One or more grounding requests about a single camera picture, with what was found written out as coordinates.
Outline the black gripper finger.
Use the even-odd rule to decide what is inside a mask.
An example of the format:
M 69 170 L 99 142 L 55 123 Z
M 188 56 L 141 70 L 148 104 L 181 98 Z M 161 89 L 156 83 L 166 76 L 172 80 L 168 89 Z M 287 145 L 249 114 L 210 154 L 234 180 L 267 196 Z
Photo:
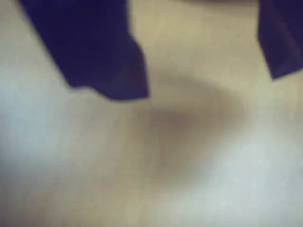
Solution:
M 303 69 L 303 2 L 260 0 L 258 41 L 272 79 Z
M 115 101 L 149 96 L 144 54 L 126 0 L 22 0 L 20 5 L 69 86 Z

